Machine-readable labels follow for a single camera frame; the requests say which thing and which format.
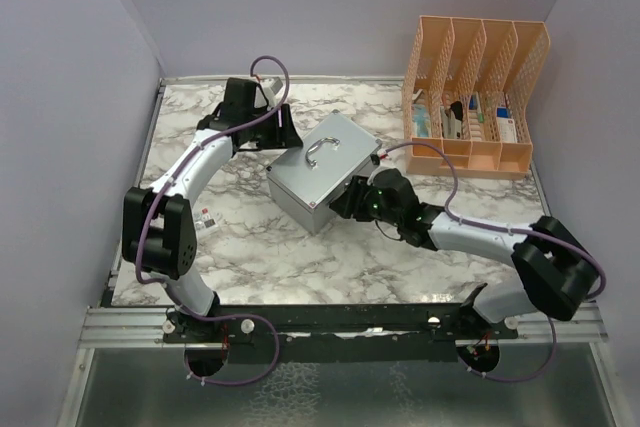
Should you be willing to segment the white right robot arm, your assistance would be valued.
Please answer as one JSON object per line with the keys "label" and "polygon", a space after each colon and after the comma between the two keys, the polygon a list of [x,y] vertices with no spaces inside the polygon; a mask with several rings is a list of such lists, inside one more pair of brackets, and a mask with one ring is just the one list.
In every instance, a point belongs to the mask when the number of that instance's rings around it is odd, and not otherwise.
{"label": "white right robot arm", "polygon": [[392,225],[401,241],[416,248],[468,253],[513,268],[509,279],[481,284],[462,303],[459,325],[472,338],[508,317],[536,311],[569,321],[601,279],[601,269],[557,219],[542,216],[511,227],[454,217],[442,206],[420,201],[396,169],[353,177],[330,208],[344,219]]}

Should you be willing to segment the grey metal first aid case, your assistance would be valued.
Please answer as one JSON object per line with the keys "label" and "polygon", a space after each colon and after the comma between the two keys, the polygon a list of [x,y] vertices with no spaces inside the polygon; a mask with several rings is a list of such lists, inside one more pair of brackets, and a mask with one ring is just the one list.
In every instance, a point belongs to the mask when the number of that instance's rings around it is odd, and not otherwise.
{"label": "grey metal first aid case", "polygon": [[355,175],[369,176],[371,155],[381,141],[347,116],[334,111],[267,168],[272,200],[312,235],[335,216],[330,203]]}

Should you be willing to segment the peach plastic file organizer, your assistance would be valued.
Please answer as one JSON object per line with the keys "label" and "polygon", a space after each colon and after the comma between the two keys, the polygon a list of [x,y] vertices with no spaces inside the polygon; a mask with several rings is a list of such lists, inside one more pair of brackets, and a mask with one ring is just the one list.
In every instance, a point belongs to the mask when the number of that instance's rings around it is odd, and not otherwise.
{"label": "peach plastic file organizer", "polygon": [[402,88],[408,171],[524,178],[526,108],[549,49],[539,21],[420,17]]}

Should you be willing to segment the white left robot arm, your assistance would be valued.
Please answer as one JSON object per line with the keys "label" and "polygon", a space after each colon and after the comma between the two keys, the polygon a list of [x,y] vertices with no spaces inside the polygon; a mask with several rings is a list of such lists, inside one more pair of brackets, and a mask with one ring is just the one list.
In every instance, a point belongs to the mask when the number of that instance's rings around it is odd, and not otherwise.
{"label": "white left robot arm", "polygon": [[219,297],[197,272],[193,205],[211,178],[237,153],[299,148],[287,104],[289,85],[279,78],[230,78],[222,101],[197,124],[191,143],[169,170],[124,197],[122,257],[143,285],[159,283],[186,329],[206,342],[220,332]]}

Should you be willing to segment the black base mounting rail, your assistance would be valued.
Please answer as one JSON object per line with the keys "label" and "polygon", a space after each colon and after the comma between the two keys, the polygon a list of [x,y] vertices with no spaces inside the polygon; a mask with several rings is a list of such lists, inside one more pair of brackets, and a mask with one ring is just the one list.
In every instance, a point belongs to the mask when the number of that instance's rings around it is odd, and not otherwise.
{"label": "black base mounting rail", "polygon": [[456,344],[512,340],[504,323],[475,320],[460,303],[219,305],[203,322],[169,309],[163,341],[192,360],[236,364],[454,362]]}

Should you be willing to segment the clear printed leaflet packet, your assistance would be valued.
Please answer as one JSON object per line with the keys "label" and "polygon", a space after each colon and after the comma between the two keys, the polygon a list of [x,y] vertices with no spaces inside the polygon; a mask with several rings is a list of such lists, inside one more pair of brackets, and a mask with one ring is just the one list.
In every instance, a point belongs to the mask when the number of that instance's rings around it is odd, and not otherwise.
{"label": "clear printed leaflet packet", "polygon": [[199,242],[212,237],[221,227],[221,214],[208,207],[194,209],[192,214],[196,238]]}

